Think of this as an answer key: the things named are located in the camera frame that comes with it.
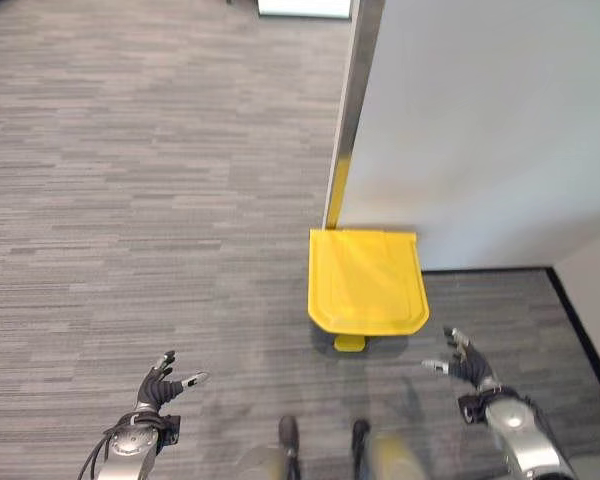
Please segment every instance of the black cable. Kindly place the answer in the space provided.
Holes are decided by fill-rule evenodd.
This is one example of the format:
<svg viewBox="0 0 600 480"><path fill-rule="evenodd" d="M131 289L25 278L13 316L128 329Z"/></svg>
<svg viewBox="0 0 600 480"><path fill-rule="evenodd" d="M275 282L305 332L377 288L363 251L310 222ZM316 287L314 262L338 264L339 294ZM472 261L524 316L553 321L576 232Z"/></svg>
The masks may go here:
<svg viewBox="0 0 600 480"><path fill-rule="evenodd" d="M102 440L100 440L95 447L93 447L93 450L91 450L91 453L89 454L89 456L87 457L87 459L84 462L84 465L82 465L82 468L80 469L80 473L78 474L78 480L82 479L82 476L84 475L84 472L87 470L87 467L89 466L89 462L93 462L95 463L95 458L94 458L94 454L96 453L96 451L100 451L100 448L102 448L102 444L107 440L107 437L103 438Z"/></svg>

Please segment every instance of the floor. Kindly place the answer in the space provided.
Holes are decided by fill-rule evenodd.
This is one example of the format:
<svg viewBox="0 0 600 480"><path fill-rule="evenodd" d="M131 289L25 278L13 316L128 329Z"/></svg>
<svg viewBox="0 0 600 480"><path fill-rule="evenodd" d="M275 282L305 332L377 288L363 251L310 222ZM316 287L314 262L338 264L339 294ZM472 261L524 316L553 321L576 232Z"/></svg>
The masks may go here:
<svg viewBox="0 0 600 480"><path fill-rule="evenodd" d="M311 344L319 225L350 24L236 0L0 3L0 480L67 479L161 352L211 379L164 409L153 479L231 478L300 422L307 479L350 475L349 429L408 437L433 479L502 473L467 388L422 370L462 327L543 406L569 455L600 451L600 387L544 272L427 276L399 356Z"/></svg>

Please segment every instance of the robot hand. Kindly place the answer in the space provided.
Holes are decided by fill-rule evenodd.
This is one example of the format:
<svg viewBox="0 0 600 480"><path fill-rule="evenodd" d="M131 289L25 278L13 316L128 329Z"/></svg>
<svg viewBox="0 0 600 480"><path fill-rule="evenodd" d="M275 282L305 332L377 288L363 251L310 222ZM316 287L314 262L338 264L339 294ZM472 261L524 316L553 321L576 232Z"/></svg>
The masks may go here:
<svg viewBox="0 0 600 480"><path fill-rule="evenodd" d="M447 343L456 349L453 360L424 360L424 367L471 382L479 391L500 385L487 359L474 348L469 337L450 327L444 327L444 335Z"/></svg>
<svg viewBox="0 0 600 480"><path fill-rule="evenodd" d="M98 480L145 479L162 448L178 442L180 416L162 417L158 411L186 388L202 383L209 374L199 372L182 381L165 380L173 371L169 365L175 359L173 350L166 352L149 370L140 384L134 411L123 415L116 425L104 432L84 462L78 480L89 467L89 478L95 480L96 462L103 448L104 464Z"/></svg>
<svg viewBox="0 0 600 480"><path fill-rule="evenodd" d="M173 371L173 368L169 365L175 361L176 354L173 350L170 350L161 356L149 370L138 389L135 411L158 412L162 405L176 398L186 388L198 385L209 377L206 372L198 372L180 382L165 380L165 377Z"/></svg>

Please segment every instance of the yellow trash bin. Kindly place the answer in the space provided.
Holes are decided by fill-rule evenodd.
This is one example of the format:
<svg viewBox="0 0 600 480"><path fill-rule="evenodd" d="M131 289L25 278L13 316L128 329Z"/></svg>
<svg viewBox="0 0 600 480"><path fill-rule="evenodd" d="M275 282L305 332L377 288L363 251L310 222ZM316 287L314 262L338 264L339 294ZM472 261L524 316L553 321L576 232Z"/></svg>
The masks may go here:
<svg viewBox="0 0 600 480"><path fill-rule="evenodd" d="M429 318L414 233L311 230L309 315L359 352L365 337L411 335Z"/></svg>

